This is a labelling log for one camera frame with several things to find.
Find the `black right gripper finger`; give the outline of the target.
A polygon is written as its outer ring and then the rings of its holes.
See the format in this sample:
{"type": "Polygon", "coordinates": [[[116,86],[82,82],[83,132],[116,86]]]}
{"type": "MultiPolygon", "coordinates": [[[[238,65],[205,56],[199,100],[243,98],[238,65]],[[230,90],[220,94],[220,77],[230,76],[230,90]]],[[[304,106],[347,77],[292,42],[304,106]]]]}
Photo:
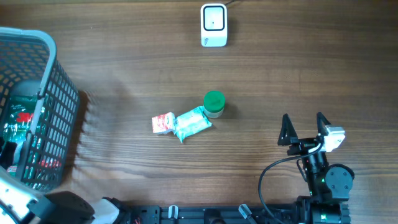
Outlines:
{"type": "Polygon", "coordinates": [[[294,126],[289,118],[288,114],[284,114],[282,117],[282,126],[278,138],[278,146],[290,146],[292,144],[298,144],[299,139],[295,132],[294,126]]]}
{"type": "Polygon", "coordinates": [[[330,125],[331,123],[325,118],[322,112],[317,113],[317,129],[318,134],[322,136],[327,135],[326,126],[330,125]]]}

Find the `green 3M gloves packet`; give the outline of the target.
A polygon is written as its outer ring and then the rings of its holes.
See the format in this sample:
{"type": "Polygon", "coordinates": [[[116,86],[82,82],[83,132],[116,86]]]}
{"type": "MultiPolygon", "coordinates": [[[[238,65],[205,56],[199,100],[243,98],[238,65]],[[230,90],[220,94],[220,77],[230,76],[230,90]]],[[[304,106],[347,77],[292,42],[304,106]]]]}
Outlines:
{"type": "Polygon", "coordinates": [[[5,141],[17,143],[13,164],[7,169],[8,173],[14,177],[19,167],[18,163],[21,161],[26,134],[33,121],[36,103],[36,96],[14,95],[9,99],[2,137],[5,141]]]}

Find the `green lidded plastic jar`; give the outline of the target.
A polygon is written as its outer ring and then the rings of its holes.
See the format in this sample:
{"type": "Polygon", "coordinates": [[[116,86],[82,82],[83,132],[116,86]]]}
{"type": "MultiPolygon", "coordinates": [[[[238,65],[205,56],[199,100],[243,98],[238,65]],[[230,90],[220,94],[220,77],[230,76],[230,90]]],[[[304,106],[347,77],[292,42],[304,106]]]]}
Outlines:
{"type": "Polygon", "coordinates": [[[209,118],[218,118],[223,114],[226,99],[222,92],[213,90],[209,91],[203,99],[204,113],[209,118]]]}

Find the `teal white wipes packet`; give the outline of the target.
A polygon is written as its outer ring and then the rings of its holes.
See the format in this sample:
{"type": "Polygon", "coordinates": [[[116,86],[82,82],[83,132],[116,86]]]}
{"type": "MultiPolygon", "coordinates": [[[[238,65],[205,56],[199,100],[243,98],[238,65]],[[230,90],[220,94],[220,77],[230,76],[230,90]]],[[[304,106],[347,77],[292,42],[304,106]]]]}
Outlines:
{"type": "Polygon", "coordinates": [[[174,135],[183,143],[185,138],[210,128],[211,126],[212,123],[204,114],[204,107],[198,106],[176,117],[174,135]]]}

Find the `red white small packet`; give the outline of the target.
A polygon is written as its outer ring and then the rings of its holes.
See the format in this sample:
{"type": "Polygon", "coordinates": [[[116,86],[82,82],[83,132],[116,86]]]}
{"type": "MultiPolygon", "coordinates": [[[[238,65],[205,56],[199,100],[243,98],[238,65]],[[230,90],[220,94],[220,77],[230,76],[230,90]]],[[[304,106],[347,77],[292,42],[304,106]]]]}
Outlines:
{"type": "Polygon", "coordinates": [[[152,131],[155,134],[167,134],[175,131],[175,115],[168,112],[152,117],[152,131]]]}

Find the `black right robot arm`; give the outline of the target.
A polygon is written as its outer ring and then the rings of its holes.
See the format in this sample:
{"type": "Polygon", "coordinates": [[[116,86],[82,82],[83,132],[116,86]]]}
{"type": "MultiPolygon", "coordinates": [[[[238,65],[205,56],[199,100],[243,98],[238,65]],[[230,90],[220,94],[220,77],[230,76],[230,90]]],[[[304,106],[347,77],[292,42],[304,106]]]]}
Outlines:
{"type": "Polygon", "coordinates": [[[353,187],[354,172],[343,164],[329,164],[326,154],[338,148],[345,139],[345,130],[332,125],[317,113],[317,136],[299,138],[287,114],[277,144],[288,146],[289,156],[299,156],[297,165],[305,179],[309,197],[299,196],[294,202],[292,218],[286,223],[350,224],[349,192],[353,187]]]}

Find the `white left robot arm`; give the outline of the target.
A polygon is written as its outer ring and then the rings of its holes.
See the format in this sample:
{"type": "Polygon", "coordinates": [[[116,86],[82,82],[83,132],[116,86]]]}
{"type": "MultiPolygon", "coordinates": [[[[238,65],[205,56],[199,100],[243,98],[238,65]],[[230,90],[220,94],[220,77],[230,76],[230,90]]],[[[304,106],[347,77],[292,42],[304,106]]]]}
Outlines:
{"type": "Polygon", "coordinates": [[[10,176],[6,168],[17,144],[1,139],[1,223],[131,223],[130,211],[116,200],[88,203],[64,191],[42,194],[10,176]]]}

